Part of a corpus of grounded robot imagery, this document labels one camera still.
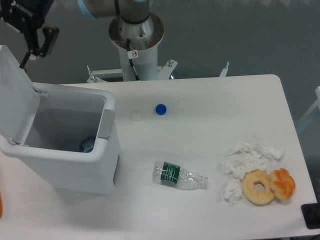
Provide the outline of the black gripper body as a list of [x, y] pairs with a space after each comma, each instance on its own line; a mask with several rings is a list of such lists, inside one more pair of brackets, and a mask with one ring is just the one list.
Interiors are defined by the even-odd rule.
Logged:
[[21, 33], [23, 23], [28, 30], [40, 29], [52, 6], [51, 0], [1, 0], [0, 18]]

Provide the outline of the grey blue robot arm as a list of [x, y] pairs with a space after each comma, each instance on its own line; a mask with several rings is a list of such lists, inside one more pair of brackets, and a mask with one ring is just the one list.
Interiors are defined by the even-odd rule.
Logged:
[[[27, 53], [20, 63], [23, 69], [30, 56], [46, 57], [54, 47], [60, 30], [45, 24], [53, 0], [2, 0], [0, 18], [22, 33]], [[79, 9], [91, 18], [120, 16], [130, 24], [145, 22], [150, 15], [148, 0], [78, 0]]]

